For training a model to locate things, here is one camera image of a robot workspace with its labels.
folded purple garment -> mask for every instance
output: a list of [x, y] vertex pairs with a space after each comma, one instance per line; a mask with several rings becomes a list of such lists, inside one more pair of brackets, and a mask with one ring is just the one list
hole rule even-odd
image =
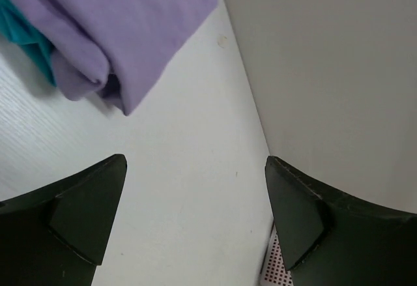
[[129, 115], [217, 0], [11, 0], [56, 47], [57, 86]]

white wood grain surface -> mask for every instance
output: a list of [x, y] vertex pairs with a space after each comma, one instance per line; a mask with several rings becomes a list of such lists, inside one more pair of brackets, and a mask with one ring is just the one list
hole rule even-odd
[[220, 3], [130, 117], [66, 100], [0, 40], [0, 199], [128, 159], [94, 286], [255, 284], [272, 221], [268, 148]]

purple fabric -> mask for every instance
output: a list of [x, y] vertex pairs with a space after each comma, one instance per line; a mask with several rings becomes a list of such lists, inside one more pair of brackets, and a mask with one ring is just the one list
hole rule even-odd
[[125, 115], [217, 5], [217, 0], [11, 1], [56, 47], [51, 63], [63, 94], [78, 100], [97, 92]]

teal fabric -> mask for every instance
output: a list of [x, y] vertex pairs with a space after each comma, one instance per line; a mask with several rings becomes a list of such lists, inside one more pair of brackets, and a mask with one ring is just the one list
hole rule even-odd
[[55, 85], [50, 62], [52, 43], [9, 0], [0, 0], [0, 33], [19, 45], [48, 81]]

perforated panel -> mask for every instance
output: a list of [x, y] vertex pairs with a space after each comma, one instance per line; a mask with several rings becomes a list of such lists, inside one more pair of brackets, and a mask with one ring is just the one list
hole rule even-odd
[[284, 269], [280, 243], [278, 242], [275, 228], [272, 231], [271, 239], [269, 240], [259, 284], [261, 286], [293, 286], [291, 273], [286, 272]]

